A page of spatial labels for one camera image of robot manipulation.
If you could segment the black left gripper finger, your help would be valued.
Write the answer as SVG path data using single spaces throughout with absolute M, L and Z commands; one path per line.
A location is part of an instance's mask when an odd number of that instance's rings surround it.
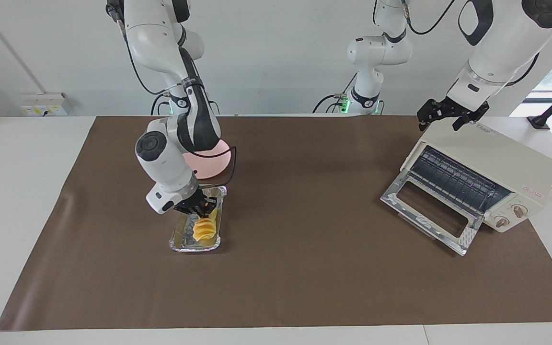
M 455 108 L 456 120 L 452 124 L 454 131 L 458 131 L 462 126 L 469 123 L 476 123 L 478 120 L 486 114 L 489 110 L 488 104 L 482 104 L 477 111 L 470 111 L 469 109 L 457 105 Z
M 420 131 L 425 131 L 436 116 L 438 116 L 438 103 L 436 100 L 427 100 L 418 110 L 418 127 Z

